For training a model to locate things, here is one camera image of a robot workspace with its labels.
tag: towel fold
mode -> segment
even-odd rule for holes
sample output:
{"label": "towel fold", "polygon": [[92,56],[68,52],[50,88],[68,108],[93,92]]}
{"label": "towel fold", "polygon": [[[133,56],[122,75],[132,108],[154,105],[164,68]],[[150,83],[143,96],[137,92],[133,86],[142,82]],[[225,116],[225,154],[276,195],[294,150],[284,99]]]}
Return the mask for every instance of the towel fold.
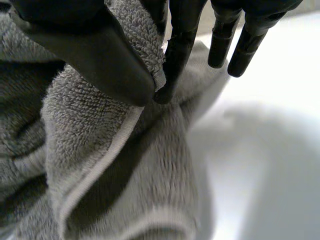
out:
{"label": "towel fold", "polygon": [[[149,13],[139,0],[109,8],[161,88],[162,37]],[[1,226],[14,226],[17,240],[193,240],[198,197],[186,132],[226,68],[209,68],[198,43],[171,103],[135,107],[62,69],[7,14],[0,33]]]}

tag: gray towel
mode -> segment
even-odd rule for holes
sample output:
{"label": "gray towel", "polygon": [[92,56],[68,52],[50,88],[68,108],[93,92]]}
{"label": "gray towel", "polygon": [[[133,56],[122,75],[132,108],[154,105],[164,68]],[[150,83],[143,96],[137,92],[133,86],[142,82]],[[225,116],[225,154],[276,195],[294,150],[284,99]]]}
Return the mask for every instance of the gray towel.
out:
{"label": "gray towel", "polygon": [[[115,0],[110,9],[159,89],[164,53],[150,15],[138,0]],[[186,132],[201,93],[227,77],[225,68],[207,66],[207,48],[195,45],[170,104],[142,108],[102,94],[69,65],[51,82],[61,63],[6,14],[0,33],[7,91],[1,96],[7,111],[1,111],[0,226],[14,226],[17,240],[194,239],[198,198]],[[28,64],[14,74],[15,66]],[[17,77],[6,74],[7,66]],[[24,100],[34,90],[36,97]],[[22,123],[11,128],[16,120]],[[47,186],[36,177],[43,173]]]}

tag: white table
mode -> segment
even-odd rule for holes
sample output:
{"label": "white table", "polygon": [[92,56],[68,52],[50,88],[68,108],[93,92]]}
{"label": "white table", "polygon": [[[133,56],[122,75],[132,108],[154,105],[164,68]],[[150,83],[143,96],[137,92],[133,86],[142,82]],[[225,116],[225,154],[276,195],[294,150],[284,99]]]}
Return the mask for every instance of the white table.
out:
{"label": "white table", "polygon": [[[209,47],[211,36],[198,40]],[[320,12],[279,22],[214,102],[217,93],[188,135],[197,240],[320,239]]]}

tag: robotic hand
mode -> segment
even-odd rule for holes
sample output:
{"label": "robotic hand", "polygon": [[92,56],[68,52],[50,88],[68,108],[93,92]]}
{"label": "robotic hand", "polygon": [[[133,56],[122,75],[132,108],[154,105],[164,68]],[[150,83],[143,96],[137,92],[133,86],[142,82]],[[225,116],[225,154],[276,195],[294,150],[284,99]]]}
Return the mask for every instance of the robotic hand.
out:
{"label": "robotic hand", "polygon": [[[168,0],[140,0],[161,34],[167,22]],[[153,97],[168,103],[177,87],[196,38],[201,12],[208,0],[170,0],[172,35],[163,64],[167,82],[154,96],[154,81],[126,39],[104,0],[10,0],[11,17],[35,42],[73,66],[100,91],[125,103],[144,106]],[[211,0],[216,21],[208,64],[220,68],[240,19],[245,25],[228,66],[240,77],[260,43],[287,11],[302,0]]]}
{"label": "robotic hand", "polygon": [[[169,2],[172,35],[165,52],[166,62],[163,64],[167,82],[154,97],[160,104],[168,103],[175,92],[179,76],[189,59],[206,2],[207,0]],[[245,12],[245,25],[227,69],[233,77],[240,77],[245,72],[268,29],[301,2],[302,0],[211,0],[216,20],[208,56],[209,66],[221,68],[224,64],[242,10]]]}
{"label": "robotic hand", "polygon": [[155,94],[147,67],[104,0],[10,0],[16,25],[106,95],[144,106]]}

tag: black robotic finger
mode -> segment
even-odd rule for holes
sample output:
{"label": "black robotic finger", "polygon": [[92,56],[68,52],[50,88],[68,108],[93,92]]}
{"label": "black robotic finger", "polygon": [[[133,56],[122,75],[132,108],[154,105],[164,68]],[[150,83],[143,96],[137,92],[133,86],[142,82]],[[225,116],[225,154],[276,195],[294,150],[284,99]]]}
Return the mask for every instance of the black robotic finger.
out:
{"label": "black robotic finger", "polygon": [[245,0],[245,25],[228,66],[228,73],[240,77],[272,28],[286,14],[295,9],[302,0]]}
{"label": "black robotic finger", "polygon": [[229,75],[238,78],[244,74],[268,29],[285,14],[280,12],[269,17],[256,17],[246,13],[244,27],[227,69]]}
{"label": "black robotic finger", "polygon": [[165,52],[163,70],[166,84],[154,96],[159,104],[167,104],[175,94],[179,77],[193,48],[201,12],[207,0],[170,0],[172,34]]}
{"label": "black robotic finger", "polygon": [[14,8],[10,15],[30,39],[70,64],[107,96],[135,106],[152,100],[154,80],[107,7],[80,24],[32,23]]}
{"label": "black robotic finger", "polygon": [[227,54],[242,13],[238,0],[211,0],[215,23],[212,29],[208,65],[219,69],[226,61]]}
{"label": "black robotic finger", "polygon": [[168,0],[140,0],[150,13],[159,33],[164,36],[168,18]]}

